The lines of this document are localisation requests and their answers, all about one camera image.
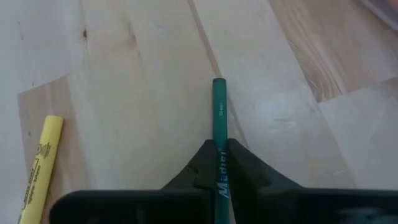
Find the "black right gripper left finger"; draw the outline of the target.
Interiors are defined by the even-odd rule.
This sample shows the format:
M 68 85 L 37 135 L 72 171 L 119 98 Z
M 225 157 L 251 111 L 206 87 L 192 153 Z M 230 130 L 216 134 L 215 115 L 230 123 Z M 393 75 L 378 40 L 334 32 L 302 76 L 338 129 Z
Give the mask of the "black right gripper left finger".
M 58 199 L 49 224 L 214 224 L 215 142 L 157 190 L 77 190 Z

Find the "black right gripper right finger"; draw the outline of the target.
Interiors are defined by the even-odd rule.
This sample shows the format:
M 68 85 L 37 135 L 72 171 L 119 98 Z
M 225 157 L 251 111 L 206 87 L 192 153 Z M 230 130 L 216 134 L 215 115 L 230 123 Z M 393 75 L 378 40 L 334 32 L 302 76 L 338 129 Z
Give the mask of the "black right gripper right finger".
M 236 139 L 228 178 L 237 224 L 398 224 L 398 190 L 302 187 Z

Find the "dark green marker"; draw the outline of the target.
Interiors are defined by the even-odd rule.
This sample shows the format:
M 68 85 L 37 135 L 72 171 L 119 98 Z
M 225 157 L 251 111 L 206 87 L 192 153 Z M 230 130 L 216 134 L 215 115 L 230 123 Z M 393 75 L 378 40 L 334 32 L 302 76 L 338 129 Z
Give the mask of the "dark green marker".
M 212 83 L 213 140 L 216 144 L 215 224 L 229 224 L 229 185 L 226 164 L 228 113 L 226 80 L 215 78 Z

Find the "yellow highlighter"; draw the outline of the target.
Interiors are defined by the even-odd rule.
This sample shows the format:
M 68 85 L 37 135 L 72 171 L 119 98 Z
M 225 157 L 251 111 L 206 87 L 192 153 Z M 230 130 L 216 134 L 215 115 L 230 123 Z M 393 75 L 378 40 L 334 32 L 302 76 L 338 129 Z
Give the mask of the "yellow highlighter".
M 62 117 L 53 115 L 48 115 L 44 120 L 17 224 L 41 222 L 63 121 Z

